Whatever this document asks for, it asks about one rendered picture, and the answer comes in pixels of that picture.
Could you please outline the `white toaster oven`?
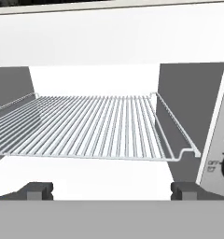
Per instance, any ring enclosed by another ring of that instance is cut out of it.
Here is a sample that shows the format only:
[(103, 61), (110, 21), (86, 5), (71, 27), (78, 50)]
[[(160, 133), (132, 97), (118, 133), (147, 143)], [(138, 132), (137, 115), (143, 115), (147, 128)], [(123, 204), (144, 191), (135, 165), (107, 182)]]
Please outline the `white toaster oven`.
[(0, 105), (158, 93), (201, 151), (179, 162), (0, 156), (0, 196), (52, 182), (57, 200), (224, 196), (224, 0), (0, 0)]

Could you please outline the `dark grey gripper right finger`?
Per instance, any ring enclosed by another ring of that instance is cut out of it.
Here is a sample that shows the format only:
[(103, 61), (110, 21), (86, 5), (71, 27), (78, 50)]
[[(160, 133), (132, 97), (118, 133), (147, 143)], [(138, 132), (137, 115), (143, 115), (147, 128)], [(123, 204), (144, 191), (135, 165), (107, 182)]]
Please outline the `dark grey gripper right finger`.
[(182, 201), (223, 201), (224, 196), (209, 192), (194, 182), (173, 182), (171, 200)]

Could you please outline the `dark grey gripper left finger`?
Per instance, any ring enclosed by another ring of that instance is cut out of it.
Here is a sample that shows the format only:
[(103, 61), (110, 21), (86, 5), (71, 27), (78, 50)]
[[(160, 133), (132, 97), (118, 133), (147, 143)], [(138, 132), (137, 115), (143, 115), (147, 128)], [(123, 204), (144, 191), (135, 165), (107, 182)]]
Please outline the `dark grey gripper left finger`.
[(29, 182), (18, 191), (0, 196), (0, 200), (52, 200), (52, 182)]

